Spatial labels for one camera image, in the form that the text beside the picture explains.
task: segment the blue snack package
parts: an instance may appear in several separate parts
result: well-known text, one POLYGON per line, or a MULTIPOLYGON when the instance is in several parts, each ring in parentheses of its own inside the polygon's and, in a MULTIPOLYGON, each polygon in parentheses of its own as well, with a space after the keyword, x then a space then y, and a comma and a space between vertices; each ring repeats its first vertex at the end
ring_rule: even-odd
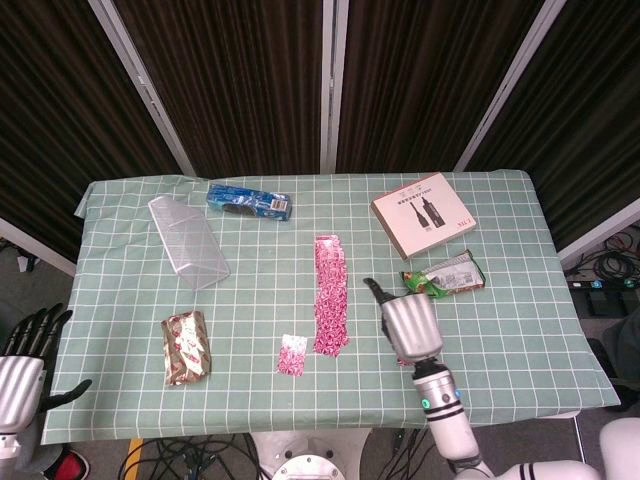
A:
POLYGON ((229 185, 211 185, 207 203, 225 212, 289 220, 291 197, 285 193, 261 192, 229 185))

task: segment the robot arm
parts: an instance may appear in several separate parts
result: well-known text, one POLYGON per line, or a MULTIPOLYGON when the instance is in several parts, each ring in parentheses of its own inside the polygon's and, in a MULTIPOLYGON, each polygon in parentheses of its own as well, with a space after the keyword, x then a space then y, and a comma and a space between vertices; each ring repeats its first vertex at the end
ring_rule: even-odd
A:
POLYGON ((593 468, 574 461, 516 465, 495 477, 482 461, 451 372, 436 360, 442 349, 442 337, 429 297, 425 294, 396 297, 383 291, 372 278, 365 278, 364 282, 382 309, 382 331, 396 354, 415 365, 413 384, 420 394, 436 448, 449 461, 456 480, 600 479, 593 468))
POLYGON ((91 385, 91 380, 85 380, 64 395, 40 402, 45 359, 72 313, 67 311, 56 318, 61 309, 58 304, 25 318, 11 332, 0 356, 0 478, 10 478, 20 454, 16 436, 36 413, 75 400, 91 385))

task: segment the clear plastic container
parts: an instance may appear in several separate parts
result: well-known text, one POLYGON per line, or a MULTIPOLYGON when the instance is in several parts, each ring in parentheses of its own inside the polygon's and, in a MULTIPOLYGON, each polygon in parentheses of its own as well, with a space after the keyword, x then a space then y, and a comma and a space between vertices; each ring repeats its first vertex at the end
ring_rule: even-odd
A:
POLYGON ((191 288, 200 290, 229 276, 202 212, 164 196, 151 200, 149 209, 171 266, 191 288))

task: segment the pink candy wrapper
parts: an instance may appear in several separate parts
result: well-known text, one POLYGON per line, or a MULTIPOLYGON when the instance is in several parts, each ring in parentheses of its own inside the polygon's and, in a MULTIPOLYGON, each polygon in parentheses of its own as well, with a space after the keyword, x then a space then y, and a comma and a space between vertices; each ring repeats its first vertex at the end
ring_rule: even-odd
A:
POLYGON ((211 352, 201 312, 172 315, 162 321, 165 385, 194 383, 211 371, 211 352))
POLYGON ((283 335, 278 358, 278 372, 299 377, 304 371, 307 337, 283 335))
POLYGON ((316 353, 337 357, 349 343, 347 333, 347 264, 337 235, 321 235, 315 242, 316 353))

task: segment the green snack package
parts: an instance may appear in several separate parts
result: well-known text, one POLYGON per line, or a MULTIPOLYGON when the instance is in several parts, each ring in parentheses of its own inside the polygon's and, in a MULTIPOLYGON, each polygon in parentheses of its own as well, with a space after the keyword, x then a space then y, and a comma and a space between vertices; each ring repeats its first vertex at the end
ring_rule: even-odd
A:
POLYGON ((483 288, 486 282, 469 250, 419 272, 400 272, 400 276, 412 292, 435 298, 483 288))

